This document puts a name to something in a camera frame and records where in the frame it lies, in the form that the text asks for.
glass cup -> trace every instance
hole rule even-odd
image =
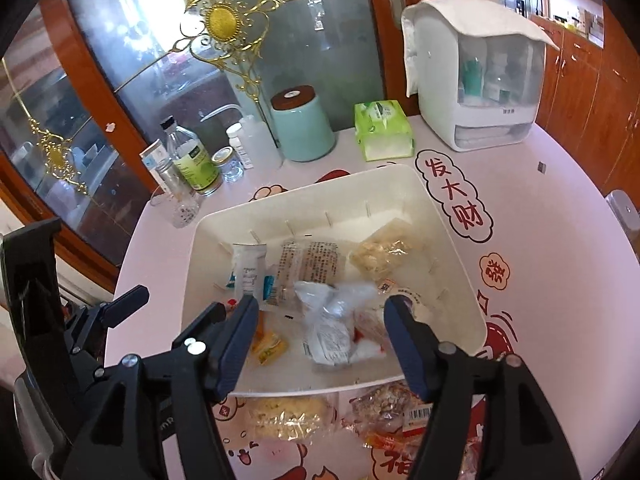
[[[149,203],[177,229],[189,225],[200,210],[200,203],[194,196],[184,194],[178,200],[171,193],[165,193],[160,186],[154,191]]]

white cloth cover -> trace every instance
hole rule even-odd
[[[433,7],[460,34],[476,38],[521,34],[533,41],[543,41],[556,50],[544,30],[517,12],[489,0],[422,0],[405,7],[402,12],[404,35],[404,69],[406,71],[406,95],[418,91],[415,46],[415,17],[420,10]]]

mint green canister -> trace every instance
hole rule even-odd
[[[316,160],[335,146],[335,134],[312,86],[296,86],[274,95],[271,117],[282,153],[289,160]]]

black bottle cap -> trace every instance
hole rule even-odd
[[[168,129],[170,126],[173,126],[174,124],[175,124],[174,116],[170,115],[170,116],[168,116],[164,121],[162,121],[162,122],[160,123],[160,127],[161,127],[163,130],[166,130],[166,129]]]

green tissue package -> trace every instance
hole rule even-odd
[[[364,159],[414,156],[414,132],[398,101],[355,105],[356,140]]]

